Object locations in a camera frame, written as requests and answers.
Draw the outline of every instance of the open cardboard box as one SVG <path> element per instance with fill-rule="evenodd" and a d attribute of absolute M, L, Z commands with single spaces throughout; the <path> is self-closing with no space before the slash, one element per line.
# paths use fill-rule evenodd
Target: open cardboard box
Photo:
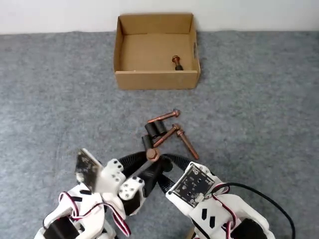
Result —
<path fill-rule="evenodd" d="M 176 71 L 172 56 L 180 57 Z M 191 13 L 125 14 L 118 18 L 114 72 L 123 90 L 195 88 L 200 66 Z"/>

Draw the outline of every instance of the bolt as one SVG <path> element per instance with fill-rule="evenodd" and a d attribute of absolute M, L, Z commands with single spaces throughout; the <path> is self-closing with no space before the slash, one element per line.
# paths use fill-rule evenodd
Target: bolt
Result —
<path fill-rule="evenodd" d="M 158 117 L 156 117 L 156 118 L 150 119 L 150 120 L 148 121 L 148 123 L 152 123 L 152 122 L 154 122 L 154 121 L 156 121 L 156 120 L 165 120 L 165 119 L 168 119 L 168 118 L 170 118 L 170 117 L 178 117 L 179 115 L 180 115 L 180 111 L 177 110 L 177 109 L 173 109 L 173 111 L 170 112 L 170 113 L 167 113 L 167 114 L 165 114 L 165 115 L 158 116 Z"/>
<path fill-rule="evenodd" d="M 193 145 L 191 145 L 191 143 L 189 142 L 188 138 L 186 137 L 186 135 L 184 134 L 184 130 L 179 129 L 177 132 L 177 137 L 180 137 L 181 140 L 183 140 L 184 144 L 186 145 L 186 147 L 188 148 L 188 150 L 191 152 L 191 154 L 194 156 L 194 158 L 196 160 L 199 159 L 199 156 L 196 152 L 196 150 L 194 149 Z"/>
<path fill-rule="evenodd" d="M 175 63 L 175 70 L 182 71 L 183 67 L 180 65 L 179 60 L 180 60 L 180 57 L 177 55 L 174 55 L 171 59 L 171 61 Z"/>
<path fill-rule="evenodd" d="M 180 129 L 180 125 L 174 123 L 172 125 L 172 128 L 165 135 L 163 135 L 162 138 L 160 138 L 158 141 L 155 142 L 154 148 L 156 148 L 156 147 L 160 146 L 162 143 L 164 143 L 165 140 L 167 140 L 175 131 L 177 131 L 179 129 Z"/>
<path fill-rule="evenodd" d="M 157 148 L 149 148 L 146 151 L 146 158 L 149 161 L 156 162 L 160 158 L 160 152 Z"/>

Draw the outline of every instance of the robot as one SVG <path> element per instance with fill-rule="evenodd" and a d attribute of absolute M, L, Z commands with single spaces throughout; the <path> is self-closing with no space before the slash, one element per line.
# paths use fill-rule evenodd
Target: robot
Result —
<path fill-rule="evenodd" d="M 184 173 L 174 183 L 164 172 L 173 164 Z M 275 239 L 267 220 L 210 170 L 186 157 L 162 154 L 148 161 L 146 152 L 111 159 L 105 167 L 86 149 L 78 153 L 78 185 L 62 192 L 57 208 L 45 217 L 34 239 L 116 239 L 105 218 L 129 237 L 125 223 L 142 207 L 156 183 L 178 210 L 194 224 L 194 239 Z"/>

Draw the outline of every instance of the carpet floor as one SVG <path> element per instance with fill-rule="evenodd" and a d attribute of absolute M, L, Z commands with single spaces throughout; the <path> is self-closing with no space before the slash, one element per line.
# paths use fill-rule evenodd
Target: carpet floor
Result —
<path fill-rule="evenodd" d="M 250 185 L 292 216 L 297 238 L 319 235 L 319 33 L 199 33 L 194 90 L 120 91 L 114 33 L 0 36 L 0 238 L 32 239 L 75 185 L 77 150 L 103 164 L 142 150 L 146 121 L 181 110 L 181 124 L 223 181 Z M 162 152 L 189 156 L 173 137 Z M 181 171 L 174 169 L 174 180 Z M 233 189 L 289 239 L 285 217 Z M 191 222 L 158 186 L 127 220 L 132 239 L 182 239 Z"/>

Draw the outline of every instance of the black cylindrical part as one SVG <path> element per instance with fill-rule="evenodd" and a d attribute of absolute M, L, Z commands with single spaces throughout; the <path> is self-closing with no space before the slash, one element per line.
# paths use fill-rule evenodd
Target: black cylindrical part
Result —
<path fill-rule="evenodd" d="M 148 132 L 148 134 L 151 136 L 151 138 L 156 138 L 159 136 L 159 132 L 157 131 L 157 128 L 156 128 L 154 122 L 147 123 L 145 125 L 145 129 Z"/>
<path fill-rule="evenodd" d="M 153 148 L 153 140 L 149 134 L 142 136 L 142 143 L 144 145 L 145 151 L 147 151 L 149 148 Z"/>
<path fill-rule="evenodd" d="M 175 66 L 175 70 L 176 71 L 183 71 L 184 69 L 181 65 L 177 65 L 177 66 Z"/>
<path fill-rule="evenodd" d="M 155 124 L 156 129 L 157 129 L 160 136 L 163 136 L 164 134 L 167 133 L 167 129 L 166 129 L 165 124 L 162 120 L 156 120 L 156 121 L 154 121 L 154 124 Z"/>

